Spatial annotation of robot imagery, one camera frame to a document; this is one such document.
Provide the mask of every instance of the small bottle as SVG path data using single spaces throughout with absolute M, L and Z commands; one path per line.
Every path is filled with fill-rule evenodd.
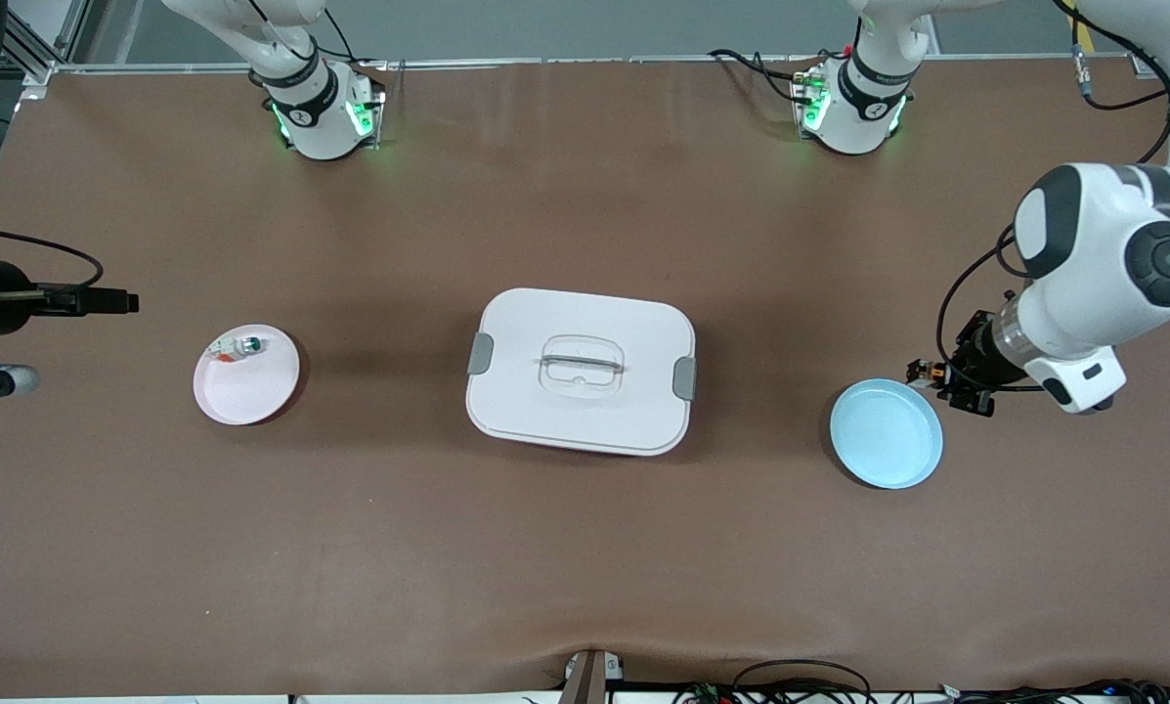
M 246 357 L 257 356 L 263 351 L 263 340 L 256 337 L 221 337 L 211 347 L 206 348 L 206 356 L 215 361 L 238 361 Z

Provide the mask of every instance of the container lid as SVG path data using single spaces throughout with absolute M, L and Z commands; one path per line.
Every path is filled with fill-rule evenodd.
M 270 417 L 298 386 L 298 347 L 294 339 L 271 325 L 236 326 L 219 337 L 257 337 L 263 351 L 238 361 L 213 360 L 206 353 L 198 358 L 198 407 L 214 421 L 232 427 Z
M 505 290 L 473 343 L 467 410 L 495 437 L 659 455 L 688 428 L 693 348 L 693 325 L 665 303 Z
M 942 421 L 928 400 L 892 379 L 847 388 L 832 407 L 832 446 L 854 476 L 881 489 L 915 486 L 942 460 Z

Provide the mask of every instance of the cable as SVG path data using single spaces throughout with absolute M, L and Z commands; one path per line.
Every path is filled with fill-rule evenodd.
M 853 26 L 853 44 L 848 46 L 848 50 L 851 53 L 853 53 L 854 48 L 858 48 L 859 39 L 861 37 L 862 37 L 862 15 L 859 15 L 859 22 L 854 23 Z M 841 60 L 841 58 L 848 58 L 849 54 L 847 54 L 846 51 L 828 51 L 827 49 L 820 49 L 818 50 L 817 56 L 825 56 L 828 58 Z
M 263 8 L 259 7 L 259 4 L 256 4 L 254 0 L 246 0 L 246 1 L 247 1 L 247 4 L 250 4 L 250 8 L 254 8 L 255 13 L 259 13 L 259 18 L 263 19 L 263 22 L 267 23 L 268 28 L 270 28 L 271 34 L 275 34 L 276 39 L 281 40 L 281 44 L 284 44 L 284 48 L 289 49 L 290 54 L 294 54 L 294 56 L 296 56 L 298 58 L 302 58 L 303 62 L 310 62 L 311 61 L 310 56 L 303 56 L 302 54 L 298 54 L 298 51 L 295 50 L 294 47 L 290 46 L 289 42 L 285 41 L 283 36 L 281 36 L 281 32 L 277 30 L 275 23 L 271 23 L 271 20 L 268 19 L 267 14 L 263 12 Z
M 963 691 L 955 704 L 1060 704 L 1062 700 L 1080 703 L 1078 695 L 1121 696 L 1129 704 L 1169 704 L 1170 688 L 1148 681 L 1103 678 L 1067 689 L 1019 689 L 997 691 Z
M 1075 46 L 1075 44 L 1080 44 L 1080 20 L 1076 19 L 1076 18 L 1072 18 L 1072 46 Z M 1129 109 L 1129 108 L 1135 108 L 1136 105 L 1143 105 L 1144 103 L 1150 102 L 1150 99 L 1158 99 L 1161 97 L 1164 97 L 1164 95 L 1166 95 L 1166 90 L 1165 89 L 1164 90 L 1157 90 L 1157 92 L 1151 92 L 1149 95 L 1144 95 L 1144 97 L 1135 98 L 1135 99 L 1128 99 L 1128 102 L 1126 102 L 1126 103 L 1117 103 L 1115 105 L 1103 105 L 1102 103 L 1097 103 L 1096 98 L 1093 98 L 1093 95 L 1090 95 L 1090 94 L 1085 95 L 1083 96 L 1083 101 L 1085 101 L 1085 103 L 1089 104 L 1089 108 L 1094 108 L 1096 110 L 1112 111 L 1112 110 L 1126 110 L 1126 109 Z
M 1006 272 L 1009 272 L 1010 276 L 1027 277 L 1027 271 L 1023 271 L 1023 269 L 1010 265 L 1010 262 L 1006 260 L 1006 255 L 1003 254 L 1003 250 L 1006 247 L 1014 243 L 1014 236 L 1011 235 L 1013 232 L 1014 223 L 1010 223 L 1004 230 L 1000 232 L 1000 235 L 997 236 L 997 246 L 994 247 L 997 263 L 1000 264 L 1000 268 L 1006 269 Z
M 98 279 L 101 279 L 101 277 L 103 277 L 103 263 L 98 262 L 98 260 L 96 257 L 92 257 L 89 254 L 82 253 L 80 249 L 74 249 L 71 247 L 68 247 L 67 244 L 58 244 L 57 242 L 50 242 L 48 240 L 39 240 L 35 236 L 16 235 L 14 232 L 0 230 L 0 236 L 4 240 L 14 240 L 16 242 L 26 242 L 27 244 L 36 244 L 39 247 L 44 247 L 44 248 L 48 248 L 48 249 L 56 249 L 56 250 L 58 250 L 58 253 L 71 254 L 73 257 L 78 257 L 81 260 L 87 260 L 87 262 L 89 262 L 90 264 L 92 264 L 92 267 L 94 267 L 94 274 L 90 277 L 88 277 L 85 281 L 83 281 L 81 283 L 70 283 L 70 284 L 67 284 L 67 285 L 62 287 L 62 289 L 64 289 L 64 290 L 89 289 L 90 285 L 94 285 L 94 284 L 98 283 Z
M 1162 81 L 1162 90 L 1164 90 L 1164 94 L 1168 97 L 1170 97 L 1170 75 L 1166 75 L 1166 69 L 1164 69 L 1157 62 L 1157 58 L 1152 57 L 1148 51 L 1144 51 L 1144 49 L 1140 48 L 1140 46 L 1133 43 L 1133 41 L 1124 39 L 1117 34 L 1114 34 L 1112 32 L 1103 30 L 1103 28 L 1094 23 L 1093 20 L 1085 18 L 1083 14 L 1080 13 L 1080 9 L 1071 8 L 1071 6 L 1064 4 L 1062 0 L 1054 0 L 1054 5 L 1058 6 L 1058 9 L 1061 9 L 1062 14 L 1066 14 L 1066 16 L 1072 18 L 1072 25 L 1075 22 L 1083 23 L 1085 27 L 1088 27 L 1090 28 L 1090 30 L 1097 32 L 1097 34 L 1115 41 L 1116 44 L 1122 46 L 1122 48 L 1133 53 L 1135 57 L 1142 60 L 1142 62 L 1144 62 L 1144 65 L 1148 65 L 1150 70 L 1154 71 L 1154 75 L 1157 76 L 1157 80 Z M 1166 117 L 1166 125 L 1164 126 L 1164 129 L 1162 129 L 1161 134 L 1157 134 L 1157 139 L 1154 142 L 1154 145 L 1149 147 L 1147 152 L 1144 152 L 1144 156 L 1141 157 L 1140 160 L 1136 161 L 1136 164 L 1147 164 L 1147 161 L 1152 159 L 1152 157 L 1157 154 L 1157 152 L 1162 149 L 1162 146 L 1166 144 L 1166 138 L 1169 137 L 1170 137 L 1170 116 Z
M 1116 103 L 1114 105 L 1102 105 L 1102 103 L 1097 103 L 1096 99 L 1090 97 L 1090 95 L 1085 95 L 1083 101 L 1095 110 L 1112 111 L 1112 110 L 1126 110 L 1128 108 L 1135 108 L 1136 105 L 1143 105 L 1144 103 L 1150 102 L 1150 99 L 1158 99 L 1161 97 L 1164 97 L 1164 95 L 1166 95 L 1165 90 L 1159 90 L 1158 92 L 1151 92 L 1149 95 L 1144 95 L 1144 97 L 1142 98 L 1129 99 L 1129 102 Z
M 1005 240 L 1009 229 L 1011 229 L 1012 227 L 1013 226 L 1007 226 L 1006 230 L 1003 230 L 1003 233 L 1000 233 L 1000 236 L 997 237 L 997 240 L 999 240 L 999 241 Z M 979 255 L 979 258 L 975 260 L 975 262 L 972 262 L 970 267 L 965 268 L 963 270 L 963 272 L 961 272 L 959 277 L 956 277 L 956 279 L 954 281 L 954 283 L 950 284 L 950 289 L 945 294 L 945 298 L 942 299 L 942 308 L 938 309 L 938 311 L 936 312 L 936 351 L 937 351 L 937 353 L 941 353 L 942 361 L 945 361 L 945 366 L 948 368 L 952 370 L 954 373 L 961 375 L 961 378 L 968 379 L 969 382 L 972 382 L 975 386 L 978 386 L 979 388 L 984 388 L 985 391 L 992 391 L 992 392 L 998 392 L 998 391 L 1013 391 L 1013 392 L 1037 392 L 1037 391 L 1045 391 L 1045 388 L 1040 387 L 1040 386 L 992 386 L 992 385 L 989 385 L 989 384 L 978 382 L 978 380 L 970 378 L 970 375 L 968 375 L 968 374 L 964 374 L 963 370 L 959 370 L 959 367 L 957 367 L 954 364 L 954 361 L 950 361 L 950 353 L 948 353 L 945 351 L 945 340 L 943 340 L 943 338 L 945 337 L 945 315 L 947 315 L 948 309 L 950 309 L 950 302 L 954 301 L 954 295 L 957 294 L 957 292 L 959 292 L 961 287 L 963 287 L 963 283 L 965 281 L 968 281 L 968 277 L 971 277 L 971 275 L 973 275 L 973 272 L 977 271 L 977 269 L 979 267 L 983 267 L 983 264 L 985 264 L 985 262 L 987 262 L 987 260 L 992 260 L 999 253 L 1000 253 L 999 247 L 994 247 L 994 248 L 987 250 L 987 253 L 985 253 L 983 255 Z
M 804 690 L 810 692 L 810 695 L 825 695 L 828 696 L 830 699 L 837 700 L 839 704 L 844 703 L 840 703 L 840 699 L 835 698 L 837 695 L 861 695 L 867 700 L 867 703 L 876 704 L 876 698 L 870 693 L 870 681 L 867 681 L 867 677 L 863 677 L 862 672 L 860 672 L 859 670 L 854 670 L 853 668 L 840 665 L 838 663 L 830 663 L 830 661 L 826 660 L 807 660 L 807 658 L 768 660 L 764 661 L 764 663 L 750 665 L 749 668 L 742 669 L 741 672 L 737 672 L 737 676 L 732 677 L 731 689 L 737 689 L 741 685 L 742 678 L 744 678 L 746 674 L 768 668 L 782 668 L 790 665 L 827 668 L 832 670 L 839 670 L 848 674 L 848 676 L 855 677 L 860 683 L 862 683 L 862 688 L 860 689 L 858 686 L 834 683 L 830 681 L 823 681 L 823 678 L 817 678 L 817 677 L 783 678 L 782 681 L 760 685 L 763 686 L 763 689 L 766 690 L 776 690 L 776 698 L 777 700 L 780 700 L 782 704 L 793 704 L 791 700 L 789 700 L 786 696 L 786 692 L 790 690 L 798 690 L 798 691 Z
M 346 56 L 349 57 L 349 60 L 351 60 L 351 62 L 357 62 L 358 58 L 353 57 L 353 49 L 349 48 L 349 40 L 346 39 L 346 33 L 342 30 L 342 27 L 338 26 L 337 20 L 333 19 L 333 12 L 331 12 L 331 9 L 329 8 L 324 8 L 324 16 L 329 18 L 329 23 L 333 26 L 333 30 L 337 32 L 337 37 L 342 40 L 342 46 L 346 48 Z
M 771 71 L 768 70 L 768 63 L 763 63 L 763 55 L 755 51 L 753 60 L 755 63 L 758 63 L 758 70 L 763 71 L 763 77 L 766 77 L 768 85 L 770 85 L 771 89 L 776 91 L 776 95 L 780 95 L 782 98 L 789 99 L 790 103 L 796 103 L 799 105 L 811 104 L 808 98 L 803 98 L 800 97 L 800 95 L 792 95 L 790 92 L 784 92 L 784 90 L 780 90 L 780 87 L 776 85 L 776 81 L 772 80 Z
M 764 68 L 759 67 L 758 63 L 751 62 L 750 58 L 745 58 L 744 56 L 737 54 L 731 49 L 715 49 L 715 51 L 707 54 L 707 56 L 714 56 L 715 58 L 718 58 L 720 56 L 727 56 L 729 58 L 737 60 L 737 62 L 741 63 L 742 67 L 750 69 L 750 71 L 756 71 L 759 74 L 766 73 L 766 75 L 771 75 L 772 77 L 778 77 L 778 80 L 782 81 L 793 81 L 793 75 L 786 75 L 786 73 L 784 71 L 773 71 L 771 69 L 764 70 Z

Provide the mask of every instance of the metal frame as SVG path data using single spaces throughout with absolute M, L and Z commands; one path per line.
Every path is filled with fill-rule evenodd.
M 26 85 L 44 85 L 64 60 L 47 44 L 16 13 L 7 12 L 7 35 L 4 54 L 25 71 Z
M 1099 53 L 1094 57 L 1128 56 L 1122 51 Z M 768 62 L 807 62 L 817 58 L 815 54 L 771 54 L 764 55 Z M 929 54 L 929 62 L 982 62 L 999 58 L 1067 58 L 1067 54 Z M 469 70 L 494 69 L 517 65 L 517 63 L 713 63 L 731 62 L 732 58 L 715 58 L 704 54 L 649 54 L 641 56 L 615 56 L 605 58 L 448 58 L 424 60 L 422 62 L 360 62 L 359 65 L 378 71 L 417 71 L 417 70 Z M 249 71 L 249 63 L 63 63 L 56 67 L 57 73 L 67 75 L 243 75 Z
M 92 11 L 97 5 L 96 0 L 71 0 L 68 14 L 62 20 L 62 27 L 58 28 L 58 36 L 54 37 L 54 46 L 68 62 L 75 58 L 76 40 L 81 36 L 81 29 L 92 18 Z

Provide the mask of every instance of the brown table surface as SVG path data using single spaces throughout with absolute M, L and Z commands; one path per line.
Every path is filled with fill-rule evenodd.
M 1096 68 L 1102 98 L 1151 88 Z M 542 688 L 585 647 L 629 678 L 817 656 L 888 689 L 1170 683 L 1170 325 L 1121 350 L 1108 414 L 938 405 L 909 491 L 825 450 L 832 396 L 935 354 L 948 284 L 1045 170 L 1161 126 L 1085 108 L 1067 62 L 929 63 L 917 89 L 844 158 L 709 63 L 410 73 L 384 149 L 311 164 L 245 76 L 57 76 L 9 130 L 0 227 L 98 255 L 143 311 L 0 338 L 44 378 L 0 401 L 0 695 Z M 519 285 L 687 312 L 677 449 L 469 423 L 479 313 Z M 950 333 L 1013 285 L 987 267 Z M 247 322 L 311 375 L 281 420 L 221 427 L 191 374 Z

